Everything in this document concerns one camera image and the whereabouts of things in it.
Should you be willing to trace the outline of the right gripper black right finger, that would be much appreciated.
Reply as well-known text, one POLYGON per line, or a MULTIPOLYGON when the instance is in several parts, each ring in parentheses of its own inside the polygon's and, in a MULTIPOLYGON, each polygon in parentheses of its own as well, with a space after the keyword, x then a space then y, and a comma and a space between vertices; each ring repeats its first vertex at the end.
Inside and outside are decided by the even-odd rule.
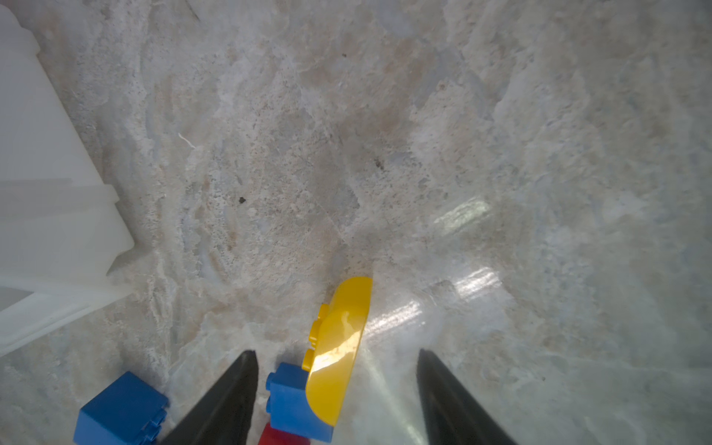
POLYGON ((430 444, 515 445, 431 350, 419 350, 416 379, 430 444))

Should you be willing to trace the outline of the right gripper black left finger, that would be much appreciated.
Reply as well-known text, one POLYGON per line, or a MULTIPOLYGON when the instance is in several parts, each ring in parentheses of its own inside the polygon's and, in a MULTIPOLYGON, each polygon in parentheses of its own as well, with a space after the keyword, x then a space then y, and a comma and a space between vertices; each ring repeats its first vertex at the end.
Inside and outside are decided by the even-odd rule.
POLYGON ((258 381, 256 352, 245 350, 161 444, 246 443, 258 381))

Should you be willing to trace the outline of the red lego brick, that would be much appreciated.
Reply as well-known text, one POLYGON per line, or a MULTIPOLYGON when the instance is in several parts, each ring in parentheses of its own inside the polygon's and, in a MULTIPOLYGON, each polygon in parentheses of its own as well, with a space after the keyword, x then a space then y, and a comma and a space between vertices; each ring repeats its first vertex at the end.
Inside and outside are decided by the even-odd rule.
POLYGON ((259 445, 311 445, 307 438, 275 429, 267 423, 263 429, 259 445))

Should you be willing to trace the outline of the small blue lego brick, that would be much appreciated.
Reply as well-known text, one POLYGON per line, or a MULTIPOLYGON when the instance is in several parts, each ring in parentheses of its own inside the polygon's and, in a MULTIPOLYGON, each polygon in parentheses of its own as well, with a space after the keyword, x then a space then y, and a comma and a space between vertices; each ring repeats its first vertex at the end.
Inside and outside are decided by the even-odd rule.
POLYGON ((169 399, 131 372, 124 373, 79 411, 79 445, 156 444, 169 399))

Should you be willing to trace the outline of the yellow curved lego brick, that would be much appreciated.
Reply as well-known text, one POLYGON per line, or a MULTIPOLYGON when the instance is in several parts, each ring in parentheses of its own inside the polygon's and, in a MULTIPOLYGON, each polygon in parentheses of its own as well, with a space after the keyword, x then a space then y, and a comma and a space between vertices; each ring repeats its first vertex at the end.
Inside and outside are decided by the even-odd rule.
POLYGON ((321 306, 309 333, 302 362, 308 373, 305 394, 314 414, 335 426, 363 338, 371 306, 373 279, 353 277, 341 283, 321 306))

